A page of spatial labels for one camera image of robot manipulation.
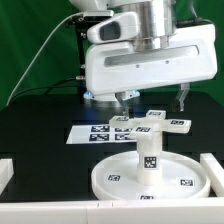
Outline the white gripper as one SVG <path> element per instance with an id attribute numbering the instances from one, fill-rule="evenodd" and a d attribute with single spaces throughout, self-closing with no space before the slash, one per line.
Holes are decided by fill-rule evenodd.
<path id="1" fill-rule="evenodd" d="M 215 27 L 212 24 L 179 28 L 165 49 L 136 52 L 128 42 L 91 46 L 86 55 L 86 86 L 94 95 L 116 93 L 126 118 L 132 108 L 124 91 L 180 84 L 172 103 L 184 110 L 190 82 L 208 80 L 217 73 Z"/>

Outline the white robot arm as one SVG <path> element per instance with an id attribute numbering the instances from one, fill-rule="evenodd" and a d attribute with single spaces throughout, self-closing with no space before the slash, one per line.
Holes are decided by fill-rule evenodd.
<path id="1" fill-rule="evenodd" d="M 92 26 L 87 38 L 87 90 L 114 94 L 208 80 L 217 73 L 215 26 L 178 28 L 175 0 L 69 0 Z"/>

